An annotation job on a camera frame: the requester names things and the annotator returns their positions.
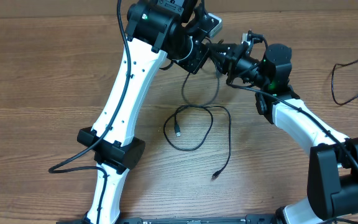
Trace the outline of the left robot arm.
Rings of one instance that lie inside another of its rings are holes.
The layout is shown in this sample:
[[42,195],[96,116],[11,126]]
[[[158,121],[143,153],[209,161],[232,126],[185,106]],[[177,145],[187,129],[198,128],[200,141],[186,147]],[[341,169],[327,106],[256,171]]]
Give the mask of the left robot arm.
[[94,151],[97,183],[81,223],[115,223],[128,172],[140,160],[145,142],[134,136],[136,121],[155,74],[166,59],[190,73],[205,63],[202,41],[223,26],[196,1],[139,1],[127,12],[121,66],[103,112],[77,140]]

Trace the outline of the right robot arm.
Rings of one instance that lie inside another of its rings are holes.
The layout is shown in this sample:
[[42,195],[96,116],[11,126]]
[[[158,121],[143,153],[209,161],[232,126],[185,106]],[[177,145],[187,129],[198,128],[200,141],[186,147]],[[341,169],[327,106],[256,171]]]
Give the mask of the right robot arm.
[[309,157],[307,196],[276,211],[272,223],[336,223],[358,213],[358,138],[350,138],[314,115],[289,84],[291,48],[267,46],[261,60],[252,42],[208,44],[226,83],[255,92],[259,114],[284,130]]

